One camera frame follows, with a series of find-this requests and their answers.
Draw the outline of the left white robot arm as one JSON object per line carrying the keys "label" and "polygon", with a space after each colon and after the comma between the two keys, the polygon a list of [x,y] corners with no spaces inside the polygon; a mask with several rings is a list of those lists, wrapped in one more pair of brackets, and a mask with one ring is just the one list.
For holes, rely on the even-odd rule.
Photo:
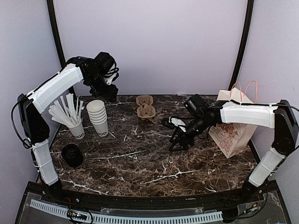
{"label": "left white robot arm", "polygon": [[95,58],[77,56],[66,66],[26,95],[18,97],[21,124],[26,138],[24,146],[31,149],[42,181],[48,185],[59,182],[49,150],[50,128],[42,113],[50,104],[74,85],[83,82],[94,97],[116,101],[118,88],[113,82],[119,77],[115,59],[106,52]]}

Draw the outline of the stack of white paper cups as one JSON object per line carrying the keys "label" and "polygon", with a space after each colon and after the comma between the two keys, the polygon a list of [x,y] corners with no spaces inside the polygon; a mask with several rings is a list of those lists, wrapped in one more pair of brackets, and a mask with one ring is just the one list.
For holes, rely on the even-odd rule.
{"label": "stack of white paper cups", "polygon": [[93,100],[86,106],[90,122],[100,137],[108,135],[107,112],[102,100]]}

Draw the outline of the stack of black lids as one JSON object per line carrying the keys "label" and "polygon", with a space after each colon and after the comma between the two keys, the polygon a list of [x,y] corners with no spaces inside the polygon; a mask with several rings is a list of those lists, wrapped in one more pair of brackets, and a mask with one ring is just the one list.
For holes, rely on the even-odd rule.
{"label": "stack of black lids", "polygon": [[83,154],[75,144],[66,145],[62,149],[61,155],[65,162],[72,168],[77,168],[84,160]]}

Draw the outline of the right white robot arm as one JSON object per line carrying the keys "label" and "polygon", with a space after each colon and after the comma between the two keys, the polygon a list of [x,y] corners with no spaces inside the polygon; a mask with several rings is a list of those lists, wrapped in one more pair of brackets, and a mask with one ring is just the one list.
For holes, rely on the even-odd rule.
{"label": "right white robot arm", "polygon": [[298,149],[299,124],[293,113],[295,109],[287,100],[275,104],[238,103],[234,100],[218,100],[210,106],[187,100],[185,107],[192,115],[185,124],[183,118],[171,116],[165,126],[173,129],[169,151],[185,151],[194,145],[194,138],[216,124],[246,124],[263,126],[274,130],[274,141],[255,169],[248,176],[238,198],[249,202],[256,196],[256,188]]}

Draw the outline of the brown cardboard cup carrier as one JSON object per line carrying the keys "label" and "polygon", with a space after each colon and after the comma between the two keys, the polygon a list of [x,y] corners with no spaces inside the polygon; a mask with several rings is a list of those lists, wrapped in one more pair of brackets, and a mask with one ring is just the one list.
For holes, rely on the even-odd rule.
{"label": "brown cardboard cup carrier", "polygon": [[151,95],[140,95],[136,98],[137,116],[142,119],[151,119],[156,115],[156,110],[152,106],[154,100]]}

